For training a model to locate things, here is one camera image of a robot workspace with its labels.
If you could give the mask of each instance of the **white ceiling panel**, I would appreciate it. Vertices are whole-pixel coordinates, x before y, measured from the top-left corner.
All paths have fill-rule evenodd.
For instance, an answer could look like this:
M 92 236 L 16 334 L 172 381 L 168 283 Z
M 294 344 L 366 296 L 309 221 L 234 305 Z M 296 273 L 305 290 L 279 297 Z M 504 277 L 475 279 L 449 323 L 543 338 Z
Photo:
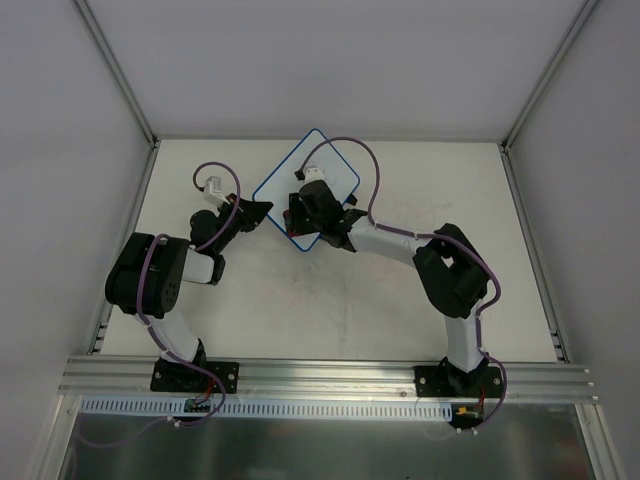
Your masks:
M 92 0 L 159 134 L 503 138 L 582 0 Z

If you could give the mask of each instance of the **robotic arm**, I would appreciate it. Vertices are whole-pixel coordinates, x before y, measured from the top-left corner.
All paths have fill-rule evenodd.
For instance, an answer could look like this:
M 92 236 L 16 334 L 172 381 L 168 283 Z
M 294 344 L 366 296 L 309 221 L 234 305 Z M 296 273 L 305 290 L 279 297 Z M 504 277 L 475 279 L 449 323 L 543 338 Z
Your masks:
M 156 378 L 163 378 L 166 391 L 202 391 L 204 375 L 185 367 L 168 355 L 207 368 L 204 345 L 189 329 L 179 310 L 174 310 L 183 281 L 217 285 L 224 272 L 224 248 L 239 232 L 253 231 L 273 206 L 271 202 L 237 200 L 236 214 L 226 229 L 210 241 L 229 221 L 236 196 L 224 197 L 219 193 L 220 179 L 210 177 L 203 189 L 204 198 L 216 206 L 218 213 L 201 210 L 190 220 L 190 240 L 168 238 L 153 251 L 151 264 L 143 272 L 147 252 L 154 236 L 133 233 L 116 260 L 105 286 L 107 301 L 153 332 L 166 349 L 160 354 L 154 369 Z M 142 312 L 149 324 L 137 314 L 136 296 L 141 276 L 144 275 Z
M 475 313 L 487 294 L 489 277 L 473 259 L 448 242 L 376 228 L 364 210 L 344 209 L 322 172 L 314 167 L 305 171 L 300 190 L 289 195 L 284 217 L 290 236 L 319 232 L 320 238 L 335 248 L 375 253 L 414 267 L 430 302 L 445 317 L 449 347 L 443 367 L 447 382 L 461 396 L 477 386 L 488 361 L 478 350 Z M 453 238 L 477 254 L 455 225 L 445 224 L 435 233 Z

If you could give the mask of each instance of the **white table surface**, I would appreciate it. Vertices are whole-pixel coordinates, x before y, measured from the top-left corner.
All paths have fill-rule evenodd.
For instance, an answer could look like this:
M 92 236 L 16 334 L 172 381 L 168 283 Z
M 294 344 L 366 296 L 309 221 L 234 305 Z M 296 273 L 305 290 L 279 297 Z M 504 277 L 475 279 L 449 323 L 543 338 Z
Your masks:
M 189 238 L 189 219 L 208 204 L 191 184 L 211 160 L 239 175 L 243 197 L 296 145 L 288 140 L 165 140 L 160 146 L 136 230 Z M 457 224 L 495 271 L 502 300 L 484 315 L 485 346 L 509 362 L 555 362 L 522 232 L 494 144 L 371 142 L 382 186 L 379 221 L 432 231 Z M 366 208 L 374 170 L 357 145 L 336 144 L 359 173 Z M 210 167 L 201 173 L 231 177 Z M 176 308 L 209 356 L 336 360 L 434 360 L 446 354 L 442 315 L 427 300 L 416 271 L 372 254 L 319 242 L 295 248 L 269 221 L 239 234 L 225 249 L 218 286 L 183 283 Z M 115 308 L 105 355 L 156 355 L 146 330 Z

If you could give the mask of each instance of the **black mounting bracket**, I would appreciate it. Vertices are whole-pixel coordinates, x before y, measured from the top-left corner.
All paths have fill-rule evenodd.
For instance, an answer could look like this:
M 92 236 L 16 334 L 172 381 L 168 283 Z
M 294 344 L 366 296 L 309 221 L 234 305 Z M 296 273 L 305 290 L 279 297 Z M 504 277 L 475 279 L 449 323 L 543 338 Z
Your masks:
M 504 390 L 498 367 L 484 367 L 472 384 L 463 388 L 452 382 L 443 362 L 413 367 L 413 373 L 418 398 L 480 398 L 483 389 L 485 398 L 500 398 Z
M 207 361 L 203 367 L 210 371 L 220 379 L 227 395 L 233 395 L 238 390 L 238 375 L 240 373 L 240 364 L 237 362 L 210 362 Z M 170 392 L 170 393 L 202 393 L 207 389 L 207 378 L 204 375 L 198 380 L 185 382 L 176 381 L 176 378 L 159 368 L 158 362 L 153 369 L 151 377 L 150 390 L 152 392 Z M 212 393 L 220 393 L 217 383 L 213 384 Z
M 198 342 L 198 350 L 193 364 L 210 371 L 220 379 L 227 395 L 238 391 L 240 364 L 238 362 L 217 362 L 207 360 L 202 341 Z M 169 362 L 159 358 L 153 366 L 151 376 L 152 392 L 169 393 L 202 393 L 207 389 L 209 377 L 180 363 Z M 220 388 L 213 384 L 212 393 L 220 393 Z

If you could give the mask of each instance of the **blue-bordered square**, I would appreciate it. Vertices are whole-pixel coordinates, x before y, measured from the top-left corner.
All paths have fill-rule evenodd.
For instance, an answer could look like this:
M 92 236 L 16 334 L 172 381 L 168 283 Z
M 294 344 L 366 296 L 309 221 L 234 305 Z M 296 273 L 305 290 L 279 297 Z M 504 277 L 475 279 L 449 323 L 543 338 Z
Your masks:
M 294 172 L 300 168 L 309 152 L 326 139 L 319 129 L 311 130 L 253 192 L 254 200 L 273 203 L 273 208 L 268 214 L 269 220 L 303 252 L 311 250 L 320 234 L 289 237 L 283 213 L 289 209 L 289 194 L 297 192 L 302 186 Z M 324 172 L 327 185 L 343 205 L 360 185 L 360 177 L 333 144 L 326 145 L 314 153 L 308 163 L 308 166 L 312 165 Z

